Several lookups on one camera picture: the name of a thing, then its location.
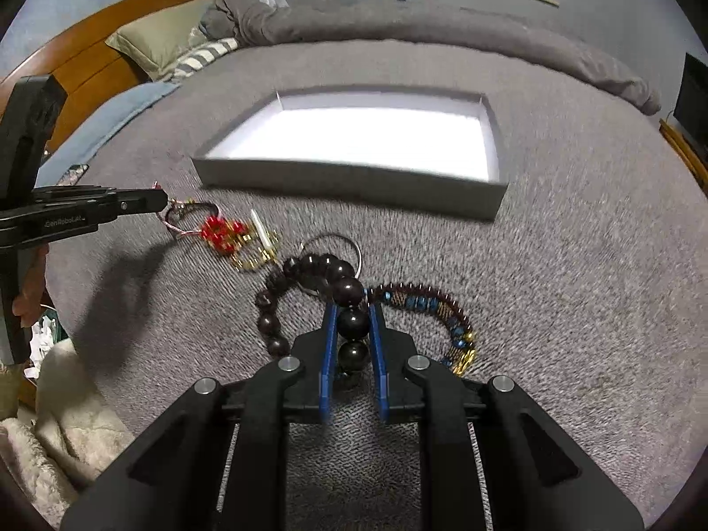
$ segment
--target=grey blanket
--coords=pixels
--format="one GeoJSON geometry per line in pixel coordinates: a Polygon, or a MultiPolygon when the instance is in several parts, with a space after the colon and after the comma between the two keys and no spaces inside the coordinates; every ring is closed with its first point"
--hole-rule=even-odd
{"type": "MultiPolygon", "coordinates": [[[[217,202],[231,218],[254,207],[282,234],[284,254],[309,235],[341,231],[362,246],[366,285],[420,281],[450,292],[479,331],[470,377],[516,379],[647,523],[708,441],[708,202],[647,118],[620,98],[458,46],[244,49],[137,116],[81,182],[144,188],[155,180],[179,199],[217,202]],[[510,180],[496,220],[201,187],[190,156],[221,129],[273,90],[322,85],[486,95],[510,180]]],[[[264,275],[235,273],[200,242],[172,244],[153,216],[52,244],[48,262],[47,286],[77,352],[135,434],[197,378],[235,381],[268,361],[253,305],[264,275]]],[[[319,325],[322,310],[290,292],[278,312],[284,333],[319,325]]],[[[388,308],[385,316],[421,353],[445,352],[449,340],[432,319],[388,308]]],[[[416,429],[381,425],[365,379],[338,397],[331,425],[291,430],[291,530],[419,528],[416,429]]]]}
{"type": "Polygon", "coordinates": [[[444,6],[375,4],[333,10],[307,6],[274,10],[257,0],[215,0],[200,28],[211,39],[235,37],[239,47],[348,39],[462,46],[566,73],[621,97],[647,115],[661,109],[658,92],[624,63],[592,46],[508,15],[444,6]]]}

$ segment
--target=metal bolt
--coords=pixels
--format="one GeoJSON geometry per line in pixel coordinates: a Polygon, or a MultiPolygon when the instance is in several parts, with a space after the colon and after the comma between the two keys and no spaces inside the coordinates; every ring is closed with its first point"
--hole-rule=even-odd
{"type": "Polygon", "coordinates": [[[194,391],[199,395],[209,395],[217,388],[217,382],[211,377],[202,377],[194,384],[194,391]]]}
{"type": "Polygon", "coordinates": [[[287,357],[282,358],[282,360],[277,363],[277,366],[283,371],[295,371],[298,367],[300,367],[300,360],[288,355],[287,357]]]}
{"type": "Polygon", "coordinates": [[[491,380],[491,384],[498,392],[508,393],[514,389],[514,380],[505,375],[497,375],[491,380]]]}
{"type": "Polygon", "coordinates": [[[431,366],[431,361],[425,355],[412,355],[408,358],[408,366],[416,371],[423,371],[431,366]]]}

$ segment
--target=green pillow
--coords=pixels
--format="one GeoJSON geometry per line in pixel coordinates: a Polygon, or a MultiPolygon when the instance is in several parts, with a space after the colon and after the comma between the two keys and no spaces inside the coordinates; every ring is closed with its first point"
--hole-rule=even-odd
{"type": "Polygon", "coordinates": [[[151,80],[169,77],[178,58],[208,39],[197,28],[214,0],[192,0],[119,27],[105,43],[132,58],[151,80]]]}

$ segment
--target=wooden headboard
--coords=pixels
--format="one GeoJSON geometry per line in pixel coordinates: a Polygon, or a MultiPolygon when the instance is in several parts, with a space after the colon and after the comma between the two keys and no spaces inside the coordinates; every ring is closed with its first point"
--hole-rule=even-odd
{"type": "Polygon", "coordinates": [[[51,73],[68,98],[47,149],[54,152],[73,131],[111,97],[148,77],[131,59],[105,45],[119,27],[140,17],[191,0],[123,0],[74,24],[38,49],[0,83],[0,115],[12,88],[23,76],[51,73]]]}

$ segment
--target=striped pillow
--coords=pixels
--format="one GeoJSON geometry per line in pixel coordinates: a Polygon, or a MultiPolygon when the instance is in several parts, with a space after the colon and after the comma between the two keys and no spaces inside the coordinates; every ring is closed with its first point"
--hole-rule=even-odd
{"type": "Polygon", "coordinates": [[[177,60],[170,81],[172,83],[178,83],[192,76],[195,72],[198,72],[221,56],[225,56],[229,51],[234,51],[237,47],[239,47],[239,45],[236,39],[223,38],[216,42],[208,42],[207,44],[191,49],[177,60]]]}

